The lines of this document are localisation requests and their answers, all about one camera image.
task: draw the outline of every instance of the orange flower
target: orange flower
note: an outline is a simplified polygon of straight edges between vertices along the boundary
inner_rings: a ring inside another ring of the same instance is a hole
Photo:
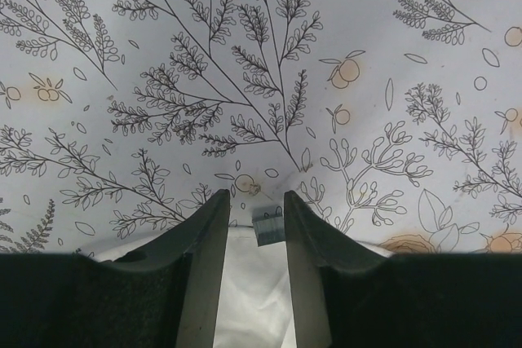
[[[381,244],[393,253],[434,253],[435,247],[421,236],[395,236]]]
[[[505,232],[500,236],[483,236],[488,253],[522,253],[522,233]]]

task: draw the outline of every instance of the small gray block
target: small gray block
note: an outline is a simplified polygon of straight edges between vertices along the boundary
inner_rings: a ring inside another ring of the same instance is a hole
[[[285,241],[285,223],[282,216],[263,216],[252,219],[258,246]]]

